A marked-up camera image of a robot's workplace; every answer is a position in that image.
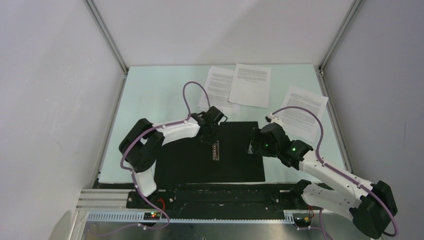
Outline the metal folder clip mechanism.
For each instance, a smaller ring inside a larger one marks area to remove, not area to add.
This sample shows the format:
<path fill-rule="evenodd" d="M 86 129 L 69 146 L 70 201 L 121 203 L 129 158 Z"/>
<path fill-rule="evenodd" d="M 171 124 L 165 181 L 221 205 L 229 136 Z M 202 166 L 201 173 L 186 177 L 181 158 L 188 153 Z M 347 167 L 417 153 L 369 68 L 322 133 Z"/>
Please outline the metal folder clip mechanism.
<path fill-rule="evenodd" d="M 219 149 L 219 141 L 217 140 L 212 144 L 212 160 L 219 161 L 220 160 L 220 149 Z"/>

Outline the red black clip folder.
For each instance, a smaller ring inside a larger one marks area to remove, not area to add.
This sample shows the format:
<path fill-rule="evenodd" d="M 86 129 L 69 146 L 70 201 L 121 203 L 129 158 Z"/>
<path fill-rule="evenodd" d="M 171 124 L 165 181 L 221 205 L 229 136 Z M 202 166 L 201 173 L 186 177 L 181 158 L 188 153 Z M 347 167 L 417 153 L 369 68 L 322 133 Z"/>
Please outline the red black clip folder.
<path fill-rule="evenodd" d="M 252 129 L 258 126 L 256 121 L 222 122 L 214 144 L 199 136 L 167 143 L 156 160 L 157 187 L 264 182 L 263 158 L 247 152 Z"/>

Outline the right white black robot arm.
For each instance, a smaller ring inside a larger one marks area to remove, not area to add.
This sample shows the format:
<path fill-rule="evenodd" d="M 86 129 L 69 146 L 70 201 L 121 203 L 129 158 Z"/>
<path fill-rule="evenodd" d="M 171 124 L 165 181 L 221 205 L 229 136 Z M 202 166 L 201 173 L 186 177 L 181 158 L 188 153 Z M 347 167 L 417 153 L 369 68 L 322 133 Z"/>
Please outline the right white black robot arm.
<path fill-rule="evenodd" d="M 297 209 L 315 206 L 338 214 L 354 224 L 364 235 L 378 239 L 397 214 L 391 187 L 360 178 L 318 158 L 317 151 L 301 140 L 291 140 L 283 128 L 269 123 L 254 127 L 246 148 L 249 154 L 277 158 L 289 168 L 309 174 L 328 186 L 323 188 L 300 180 L 291 189 L 291 204 Z"/>

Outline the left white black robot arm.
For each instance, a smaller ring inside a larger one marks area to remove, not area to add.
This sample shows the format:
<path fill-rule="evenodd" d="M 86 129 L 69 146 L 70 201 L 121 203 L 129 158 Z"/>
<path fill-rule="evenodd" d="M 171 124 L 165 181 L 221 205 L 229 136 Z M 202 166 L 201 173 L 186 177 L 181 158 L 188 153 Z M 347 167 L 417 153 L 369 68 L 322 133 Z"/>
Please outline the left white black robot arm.
<path fill-rule="evenodd" d="M 190 113 L 187 118 L 176 122 L 153 125 L 146 118 L 136 122 L 119 144 L 118 150 L 122 154 L 120 166 L 130 171 L 140 194 L 138 201 L 145 208 L 153 208 L 158 202 L 154 167 L 161 148 L 171 142 L 194 137 L 200 137 L 202 142 L 212 145 L 222 119 L 227 120 L 228 117 L 211 106 L 207 111 Z"/>

